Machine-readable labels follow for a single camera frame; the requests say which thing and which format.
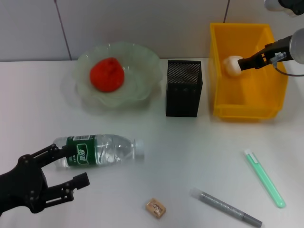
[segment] white egg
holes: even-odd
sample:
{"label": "white egg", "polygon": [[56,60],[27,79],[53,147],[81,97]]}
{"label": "white egg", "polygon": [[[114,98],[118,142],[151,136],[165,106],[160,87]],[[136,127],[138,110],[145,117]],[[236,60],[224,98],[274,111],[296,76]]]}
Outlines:
{"label": "white egg", "polygon": [[242,74],[239,67],[238,60],[242,59],[242,56],[229,56],[223,61],[227,74],[231,77],[238,77]]}

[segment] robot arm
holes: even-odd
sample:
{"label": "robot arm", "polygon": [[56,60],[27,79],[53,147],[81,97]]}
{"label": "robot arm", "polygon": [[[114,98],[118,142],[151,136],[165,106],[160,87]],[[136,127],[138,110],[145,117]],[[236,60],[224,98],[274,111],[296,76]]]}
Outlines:
{"label": "robot arm", "polygon": [[41,168],[75,154],[75,146],[60,149],[52,144],[32,155],[21,156],[13,170],[0,176],[0,216],[18,206],[39,213],[44,208],[72,201],[75,188],[81,189],[90,184],[87,174],[80,174],[68,182],[49,188]]}
{"label": "robot arm", "polygon": [[[285,11],[291,16],[304,13],[304,0],[265,0],[265,7],[270,11]],[[304,28],[297,30],[292,36],[265,45],[265,48],[249,58],[240,59],[241,70],[259,69],[268,64],[282,74],[289,76],[304,76],[286,74],[277,69],[277,62],[295,60],[304,64]]]}
{"label": "robot arm", "polygon": [[290,16],[304,13],[304,0],[265,0],[265,7],[269,11],[285,11]]}

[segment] glass bowl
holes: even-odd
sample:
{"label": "glass bowl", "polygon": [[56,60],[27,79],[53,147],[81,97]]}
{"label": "glass bowl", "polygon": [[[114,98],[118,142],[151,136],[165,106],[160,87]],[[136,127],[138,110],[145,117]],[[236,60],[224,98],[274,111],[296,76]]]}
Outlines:
{"label": "glass bowl", "polygon": [[[114,57],[124,71],[123,85],[110,93],[98,91],[90,81],[90,71],[100,60]],[[79,95],[115,108],[146,99],[162,79],[159,57],[146,47],[117,42],[100,45],[79,57],[73,73]]]}

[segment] red fruit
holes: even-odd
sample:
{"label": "red fruit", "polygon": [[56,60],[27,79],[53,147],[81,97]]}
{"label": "red fruit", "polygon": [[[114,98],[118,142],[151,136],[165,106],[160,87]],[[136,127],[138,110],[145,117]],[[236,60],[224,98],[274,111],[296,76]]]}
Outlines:
{"label": "red fruit", "polygon": [[124,83],[124,70],[116,58],[106,58],[91,69],[90,80],[99,91],[113,92]]}

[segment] wall tile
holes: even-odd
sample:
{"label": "wall tile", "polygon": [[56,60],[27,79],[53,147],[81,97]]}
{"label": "wall tile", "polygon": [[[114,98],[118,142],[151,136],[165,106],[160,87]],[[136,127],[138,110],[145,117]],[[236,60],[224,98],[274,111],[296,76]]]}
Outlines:
{"label": "wall tile", "polygon": [[284,12],[268,11],[263,0],[231,0],[226,22],[268,23],[275,39],[281,39],[304,27],[304,15],[292,18]]}
{"label": "wall tile", "polygon": [[209,23],[228,0],[60,0],[73,59],[97,44],[129,41],[160,57],[207,57]]}
{"label": "wall tile", "polygon": [[69,59],[53,0],[0,0],[0,61]]}

